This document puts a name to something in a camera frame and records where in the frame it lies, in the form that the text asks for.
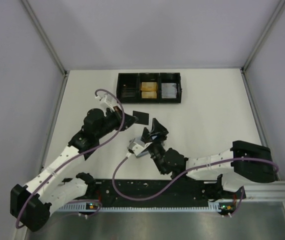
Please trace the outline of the black credit card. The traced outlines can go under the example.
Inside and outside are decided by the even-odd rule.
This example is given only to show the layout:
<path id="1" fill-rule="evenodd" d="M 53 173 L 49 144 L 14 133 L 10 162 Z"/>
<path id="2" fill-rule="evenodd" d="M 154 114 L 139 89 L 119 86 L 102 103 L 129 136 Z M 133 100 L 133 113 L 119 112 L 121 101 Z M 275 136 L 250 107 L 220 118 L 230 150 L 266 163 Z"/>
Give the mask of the black credit card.
<path id="1" fill-rule="evenodd" d="M 132 116 L 137 118 L 135 124 L 145 125 L 145 126 L 149 125 L 150 115 L 148 113 L 133 110 Z"/>

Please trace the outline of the gold credit card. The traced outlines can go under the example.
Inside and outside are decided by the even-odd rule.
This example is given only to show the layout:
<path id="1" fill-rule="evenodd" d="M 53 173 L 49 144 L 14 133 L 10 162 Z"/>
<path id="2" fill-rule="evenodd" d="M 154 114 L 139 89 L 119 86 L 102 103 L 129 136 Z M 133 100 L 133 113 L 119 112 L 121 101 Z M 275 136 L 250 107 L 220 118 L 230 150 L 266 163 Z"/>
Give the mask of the gold credit card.
<path id="1" fill-rule="evenodd" d="M 157 99 L 156 91 L 142 91 L 141 92 L 142 99 Z"/>

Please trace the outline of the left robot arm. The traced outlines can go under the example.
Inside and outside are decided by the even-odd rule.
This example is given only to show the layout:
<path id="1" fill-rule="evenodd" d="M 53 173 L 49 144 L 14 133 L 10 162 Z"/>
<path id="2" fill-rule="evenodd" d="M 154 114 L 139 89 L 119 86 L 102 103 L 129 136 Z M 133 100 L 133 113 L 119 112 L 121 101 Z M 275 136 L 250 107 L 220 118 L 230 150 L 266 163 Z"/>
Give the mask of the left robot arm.
<path id="1" fill-rule="evenodd" d="M 113 131 L 125 131 L 137 120 L 137 117 L 124 113 L 117 106 L 106 111 L 99 108 L 89 110 L 80 131 L 71 138 L 56 160 L 34 179 L 25 185 L 16 184 L 10 191 L 10 214 L 16 218 L 16 228 L 27 227 L 37 232 L 56 210 L 84 196 L 93 177 L 88 173 L 79 173 L 62 186 L 67 173 L 102 147 L 101 138 Z"/>

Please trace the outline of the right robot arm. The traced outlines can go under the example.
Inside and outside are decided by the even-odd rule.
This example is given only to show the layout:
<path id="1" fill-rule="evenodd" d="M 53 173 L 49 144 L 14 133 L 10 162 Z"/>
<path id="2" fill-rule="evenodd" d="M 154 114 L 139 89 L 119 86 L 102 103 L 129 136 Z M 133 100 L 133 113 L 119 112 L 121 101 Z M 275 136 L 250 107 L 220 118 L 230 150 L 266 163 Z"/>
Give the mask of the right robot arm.
<path id="1" fill-rule="evenodd" d="M 170 175 L 171 186 L 195 185 L 202 198 L 218 200 L 236 194 L 251 183 L 269 184 L 277 180 L 277 170 L 269 148 L 247 141 L 233 141 L 231 147 L 203 157 L 187 157 L 172 147 L 165 149 L 169 131 L 157 119 L 144 128 L 138 140 L 159 173 Z"/>

